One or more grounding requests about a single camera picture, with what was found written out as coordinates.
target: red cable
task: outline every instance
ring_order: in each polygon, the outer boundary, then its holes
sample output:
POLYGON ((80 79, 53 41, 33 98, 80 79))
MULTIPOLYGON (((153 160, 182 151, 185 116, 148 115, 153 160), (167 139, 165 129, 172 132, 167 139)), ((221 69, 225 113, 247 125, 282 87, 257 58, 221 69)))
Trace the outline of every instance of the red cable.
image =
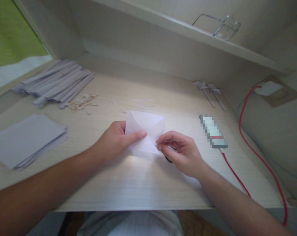
POLYGON ((227 163, 227 165, 229 166, 230 170, 233 172, 233 174, 235 175, 235 177, 237 178, 237 180, 239 181, 239 183, 241 184, 241 186, 245 189, 245 191, 247 192, 248 196, 251 198, 251 195, 249 193, 249 191, 247 190, 247 188, 245 187, 245 185, 243 184, 243 182, 241 182, 241 180, 239 179, 238 175, 235 173, 235 171, 232 169, 232 167, 230 166, 229 162, 227 161, 227 158, 225 156, 225 153, 222 152, 222 155, 227 163))
POLYGON ((261 88, 261 86, 256 86, 254 87, 247 95, 245 101, 244 101, 244 106, 243 106, 243 109, 241 111, 241 114, 240 114, 240 118, 239 118, 239 132, 240 132, 240 135, 242 136, 242 138, 244 139, 244 141, 246 142, 246 144, 249 146, 249 148, 254 152, 254 154, 257 155, 257 157, 260 158, 260 160, 263 162, 263 164, 265 164, 265 166, 269 169, 269 171, 271 172, 271 174, 273 175, 274 179, 275 179, 275 182, 277 184, 277 188, 279 189, 279 192, 280 192, 280 195, 282 197, 282 200, 283 200, 283 205, 284 205, 284 209, 285 209, 285 218, 284 218, 284 222, 283 222, 283 225, 286 226, 287 225, 287 222, 288 222, 288 208, 287 208, 287 204, 286 204, 286 201, 285 201, 285 197, 284 197, 284 194, 282 192, 282 189, 281 189, 281 186, 280 186, 280 183, 277 179, 277 177, 275 176, 274 172, 271 170, 271 168, 268 166, 268 164, 262 159, 262 157, 260 157, 260 155, 258 153, 256 153, 256 151, 250 146, 250 144, 247 142, 247 140, 244 138, 242 132, 241 132, 241 120, 242 120, 242 117, 243 117, 243 113, 244 113, 244 109, 246 107, 246 104, 247 104, 247 100, 248 100, 248 97, 249 95, 253 92, 253 90, 255 90, 256 88, 261 88))

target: right hand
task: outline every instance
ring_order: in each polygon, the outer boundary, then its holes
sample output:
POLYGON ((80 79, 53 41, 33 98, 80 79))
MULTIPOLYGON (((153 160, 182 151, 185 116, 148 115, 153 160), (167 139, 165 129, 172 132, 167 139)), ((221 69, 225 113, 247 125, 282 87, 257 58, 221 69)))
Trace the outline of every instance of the right hand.
POLYGON ((193 138, 175 131, 169 131, 161 135, 156 143, 158 144, 157 149, 172 161, 182 173, 196 179, 200 176, 201 167, 205 165, 205 162, 193 138))

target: hand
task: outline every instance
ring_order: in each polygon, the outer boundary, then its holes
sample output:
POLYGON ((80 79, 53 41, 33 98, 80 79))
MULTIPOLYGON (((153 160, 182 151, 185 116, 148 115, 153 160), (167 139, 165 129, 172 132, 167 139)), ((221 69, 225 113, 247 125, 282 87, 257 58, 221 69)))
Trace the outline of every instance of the hand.
POLYGON ((125 121, 115 121, 87 152, 101 163, 109 162, 121 155, 131 144, 146 137, 145 131, 125 135, 125 121))
POLYGON ((194 142, 188 136, 175 131, 164 133, 157 139, 157 149, 161 151, 184 174, 198 178, 204 160, 194 142))

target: forearm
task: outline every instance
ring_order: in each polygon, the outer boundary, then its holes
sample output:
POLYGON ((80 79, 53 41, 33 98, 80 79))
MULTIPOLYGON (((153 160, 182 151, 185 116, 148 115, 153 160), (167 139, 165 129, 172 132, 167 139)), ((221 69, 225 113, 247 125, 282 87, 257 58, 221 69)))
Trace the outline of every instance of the forearm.
POLYGON ((200 173, 198 181, 236 235, 290 235, 269 212, 207 164, 200 173))
POLYGON ((0 191, 0 235, 25 235, 95 172, 89 151, 0 191))

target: desk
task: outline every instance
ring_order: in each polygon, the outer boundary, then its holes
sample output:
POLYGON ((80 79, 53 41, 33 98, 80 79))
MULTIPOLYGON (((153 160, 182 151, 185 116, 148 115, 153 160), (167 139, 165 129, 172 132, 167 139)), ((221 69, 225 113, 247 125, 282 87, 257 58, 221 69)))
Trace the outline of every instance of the desk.
MULTIPOLYGON (((220 151, 210 146, 200 124, 200 114, 210 114, 229 144, 226 156, 253 199, 264 207, 280 207, 277 188, 265 167, 242 141, 232 108, 212 108, 191 81, 143 69, 123 62, 84 54, 81 66, 95 72, 95 79, 84 88, 99 95, 98 107, 71 112, 56 104, 42 108, 32 105, 27 96, 0 115, 0 130, 31 114, 46 114, 68 127, 69 138, 60 146, 39 157, 22 172, 8 170, 0 162, 0 189, 21 181, 90 147, 113 121, 125 120, 112 101, 122 109, 137 109, 134 99, 153 99, 151 113, 166 118, 165 132, 175 130, 192 137, 203 159, 228 181, 241 189, 220 151)), ((102 166, 95 176, 72 194, 57 211, 206 209, 212 207, 200 184, 179 172, 164 156, 149 153, 126 153, 102 166)))

